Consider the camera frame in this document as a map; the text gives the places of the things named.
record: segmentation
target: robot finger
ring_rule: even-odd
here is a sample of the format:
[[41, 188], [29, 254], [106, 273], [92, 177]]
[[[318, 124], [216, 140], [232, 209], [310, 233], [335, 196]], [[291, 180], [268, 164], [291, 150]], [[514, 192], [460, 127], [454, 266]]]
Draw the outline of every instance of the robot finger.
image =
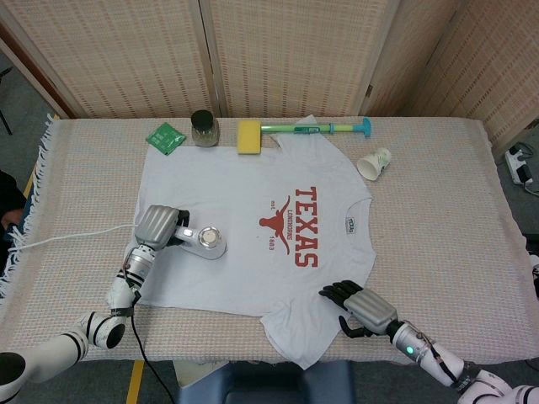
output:
[[349, 297], [352, 296], [355, 292], [357, 292], [357, 290], [355, 290], [353, 287], [346, 284], [344, 281], [336, 282], [334, 283], [334, 286], [346, 292], [349, 295]]
[[324, 286], [324, 290], [329, 290], [334, 295], [340, 296], [343, 300], [346, 300], [350, 297], [348, 293], [346, 293], [344, 290], [337, 288], [334, 284], [331, 284], [330, 286]]
[[344, 334], [349, 338], [370, 337], [373, 334], [372, 331], [367, 330], [365, 327], [359, 327], [355, 330], [351, 329], [342, 316], [339, 316], [339, 323], [341, 330], [343, 330]]
[[346, 299], [351, 297], [355, 292], [353, 290], [348, 290], [348, 286], [342, 285], [340, 282], [335, 282], [333, 284], [335, 290], [339, 291], [342, 295], [346, 296]]
[[335, 303], [337, 306], [347, 310], [346, 307], [344, 307], [344, 299], [342, 297], [338, 296], [338, 295], [335, 295], [333, 292], [331, 292], [329, 290], [320, 290], [318, 292], [318, 294], [321, 295], [321, 296], [327, 297], [333, 303]]
[[354, 289], [355, 292], [361, 292], [363, 290], [363, 288], [361, 286], [359, 286], [356, 282], [354, 282], [353, 280], [343, 280], [342, 282], [343, 284], [347, 284], [350, 288]]

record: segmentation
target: power strip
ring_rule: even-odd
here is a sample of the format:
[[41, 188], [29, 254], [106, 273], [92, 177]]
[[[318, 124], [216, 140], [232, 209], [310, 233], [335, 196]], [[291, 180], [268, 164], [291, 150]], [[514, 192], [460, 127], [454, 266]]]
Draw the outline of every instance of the power strip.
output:
[[515, 146], [505, 152], [507, 167], [513, 178], [513, 183], [516, 183], [517, 185], [524, 185], [525, 183], [529, 185], [533, 182], [530, 168], [528, 167], [526, 160], [524, 160], [523, 155], [524, 153], [522, 150]]

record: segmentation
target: white cable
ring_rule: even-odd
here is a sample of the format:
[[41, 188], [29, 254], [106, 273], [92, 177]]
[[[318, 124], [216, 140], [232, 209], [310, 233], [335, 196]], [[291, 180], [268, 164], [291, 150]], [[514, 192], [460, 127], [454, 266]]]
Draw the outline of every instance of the white cable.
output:
[[532, 195], [534, 195], [534, 196], [539, 197], [539, 193], [538, 193], [538, 192], [534, 192], [534, 191], [528, 189], [528, 187], [526, 187], [526, 184], [524, 184], [524, 190], [525, 190], [528, 194], [532, 194]]
[[[51, 238], [47, 238], [46, 240], [43, 240], [42, 242], [34, 242], [32, 244], [27, 244], [26, 246], [22, 246], [22, 247], [11, 247], [8, 249], [8, 251], [12, 253], [13, 251], [25, 250], [26, 248], [40, 246], [41, 244], [45, 244], [47, 242], [54, 242], [55, 240], [66, 240], [67, 238], [75, 238], [75, 237], [97, 236], [98, 234], [108, 233], [109, 231], [114, 231], [114, 230], [121, 229], [124, 227], [136, 227], [136, 225], [119, 225], [119, 226], [110, 227], [109, 229], [105, 229], [101, 231], [93, 231], [90, 233], [76, 233], [76, 234], [68, 234], [67, 236], [51, 237]], [[12, 237], [15, 237], [13, 233], [9, 233], [9, 235]]]

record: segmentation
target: white paper cup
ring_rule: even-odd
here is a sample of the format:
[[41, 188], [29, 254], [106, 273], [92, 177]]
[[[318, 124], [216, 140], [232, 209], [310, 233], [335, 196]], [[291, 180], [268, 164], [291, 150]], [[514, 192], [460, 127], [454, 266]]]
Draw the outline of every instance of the white paper cup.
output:
[[357, 163], [357, 171], [370, 181], [378, 178], [380, 173], [387, 167], [391, 161], [391, 153], [385, 147], [376, 149], [373, 153], [360, 158]]

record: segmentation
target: glass jar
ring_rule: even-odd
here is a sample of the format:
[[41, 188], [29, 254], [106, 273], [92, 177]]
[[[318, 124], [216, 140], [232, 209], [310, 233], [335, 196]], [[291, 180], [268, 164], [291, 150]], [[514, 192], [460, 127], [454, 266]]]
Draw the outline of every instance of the glass jar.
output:
[[211, 147], [219, 142], [219, 123], [210, 111], [195, 111], [191, 115], [191, 124], [191, 135], [197, 146]]

